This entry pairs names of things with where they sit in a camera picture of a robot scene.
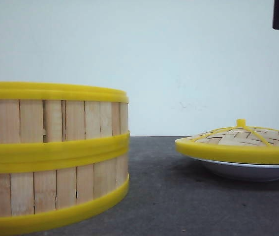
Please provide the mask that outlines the bamboo steamer basket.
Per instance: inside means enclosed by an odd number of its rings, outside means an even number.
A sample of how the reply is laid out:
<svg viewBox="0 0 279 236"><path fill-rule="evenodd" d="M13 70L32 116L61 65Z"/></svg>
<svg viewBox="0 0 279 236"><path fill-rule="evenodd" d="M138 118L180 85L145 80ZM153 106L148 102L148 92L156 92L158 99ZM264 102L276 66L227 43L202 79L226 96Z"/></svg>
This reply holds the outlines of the bamboo steamer basket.
<svg viewBox="0 0 279 236"><path fill-rule="evenodd" d="M104 108L124 91L79 85L0 82L0 174L52 171L128 152L129 132Z"/></svg>
<svg viewBox="0 0 279 236"><path fill-rule="evenodd" d="M0 217L0 236L13 236L49 230L96 216L120 202L128 192L128 156L126 154L104 161L112 171L111 187L104 190L102 185L91 186L91 193L82 203L72 201L63 207L58 203L56 171L45 171L44 176L51 183L47 193L39 195L34 190L34 211L32 214Z"/></svg>

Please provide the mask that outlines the white ceramic plate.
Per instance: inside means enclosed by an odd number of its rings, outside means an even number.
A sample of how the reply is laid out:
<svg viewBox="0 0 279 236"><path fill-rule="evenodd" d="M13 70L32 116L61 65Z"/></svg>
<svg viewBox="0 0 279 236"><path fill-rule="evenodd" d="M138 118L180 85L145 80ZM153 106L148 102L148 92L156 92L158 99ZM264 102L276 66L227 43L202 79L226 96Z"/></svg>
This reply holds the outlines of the white ceramic plate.
<svg viewBox="0 0 279 236"><path fill-rule="evenodd" d="M225 161L214 161L191 156L202 165L220 177L235 180L268 182L279 180L279 164L247 164Z"/></svg>

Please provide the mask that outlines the woven bamboo steamer lid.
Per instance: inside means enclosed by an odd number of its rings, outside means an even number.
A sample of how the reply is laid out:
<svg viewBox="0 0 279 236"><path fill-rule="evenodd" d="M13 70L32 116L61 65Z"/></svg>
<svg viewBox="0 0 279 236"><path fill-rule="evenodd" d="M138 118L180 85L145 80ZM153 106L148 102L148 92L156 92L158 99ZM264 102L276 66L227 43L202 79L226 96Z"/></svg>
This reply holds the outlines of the woven bamboo steamer lid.
<svg viewBox="0 0 279 236"><path fill-rule="evenodd" d="M279 130L249 126L238 119L235 126L176 139L175 148L200 160L279 165Z"/></svg>

